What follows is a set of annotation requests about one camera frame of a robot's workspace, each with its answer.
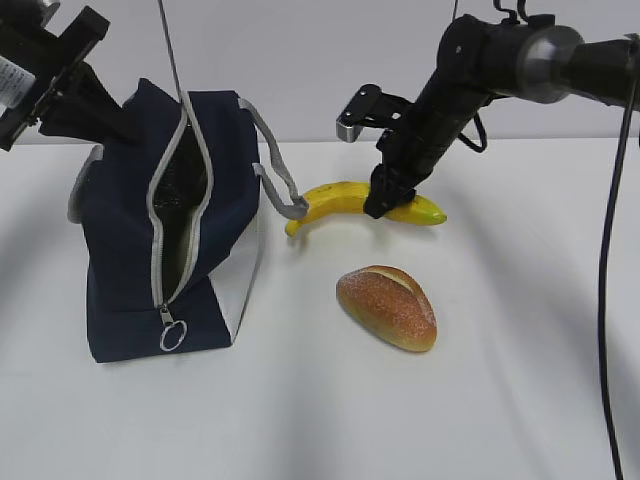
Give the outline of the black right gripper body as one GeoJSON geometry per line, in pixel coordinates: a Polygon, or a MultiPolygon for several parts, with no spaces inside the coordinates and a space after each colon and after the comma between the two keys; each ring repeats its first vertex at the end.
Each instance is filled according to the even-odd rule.
{"type": "Polygon", "coordinates": [[[477,97],[442,106],[413,104],[377,143],[382,161],[372,172],[372,190],[391,193],[416,187],[432,174],[456,140],[478,153],[480,143],[468,138],[463,130],[469,123],[480,127],[479,110],[477,97]]]}

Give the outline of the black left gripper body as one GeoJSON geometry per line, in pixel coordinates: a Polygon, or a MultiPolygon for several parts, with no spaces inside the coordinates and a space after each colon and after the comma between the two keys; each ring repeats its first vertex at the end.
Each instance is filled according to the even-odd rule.
{"type": "Polygon", "coordinates": [[[74,73],[110,22],[85,6],[59,35],[47,29],[57,4],[1,6],[1,148],[11,150],[56,93],[74,94],[74,73]]]}

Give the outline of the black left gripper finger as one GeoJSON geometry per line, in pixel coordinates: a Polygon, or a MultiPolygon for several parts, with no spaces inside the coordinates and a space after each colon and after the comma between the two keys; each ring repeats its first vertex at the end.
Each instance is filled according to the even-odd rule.
{"type": "Polygon", "coordinates": [[[114,139],[129,145],[141,141],[135,120],[112,98],[86,62],[74,73],[74,107],[80,139],[98,143],[114,139]]]}
{"type": "Polygon", "coordinates": [[[118,104],[102,97],[56,93],[40,116],[38,132],[46,137],[62,137],[103,143],[113,135],[112,120],[118,104]]]}

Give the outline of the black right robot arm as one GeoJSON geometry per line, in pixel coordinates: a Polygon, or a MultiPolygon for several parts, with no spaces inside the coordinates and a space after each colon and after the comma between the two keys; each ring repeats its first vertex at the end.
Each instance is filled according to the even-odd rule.
{"type": "Polygon", "coordinates": [[[366,91],[373,102],[362,109],[363,123],[384,132],[364,211],[380,218],[413,199],[454,141],[478,153],[486,149],[479,111],[494,100],[552,104],[577,95],[637,110],[639,43],[587,43],[576,30],[545,19],[490,24],[464,15],[446,29],[436,69],[415,101],[375,85],[366,91]]]}

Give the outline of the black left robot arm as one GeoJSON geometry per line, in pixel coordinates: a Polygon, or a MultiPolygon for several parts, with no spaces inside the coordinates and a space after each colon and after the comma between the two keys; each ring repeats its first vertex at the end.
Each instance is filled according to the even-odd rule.
{"type": "Polygon", "coordinates": [[[89,6],[59,35],[47,29],[58,1],[1,3],[1,149],[34,125],[39,133],[103,143],[141,140],[134,120],[86,62],[110,22],[89,6]]]}

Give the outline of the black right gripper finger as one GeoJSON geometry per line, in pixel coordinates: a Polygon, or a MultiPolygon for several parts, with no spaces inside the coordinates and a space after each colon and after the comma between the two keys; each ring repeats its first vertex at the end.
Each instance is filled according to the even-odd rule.
{"type": "Polygon", "coordinates": [[[390,167],[375,167],[369,187],[363,211],[375,219],[396,207],[409,204],[415,197],[415,189],[410,182],[390,167]]]}

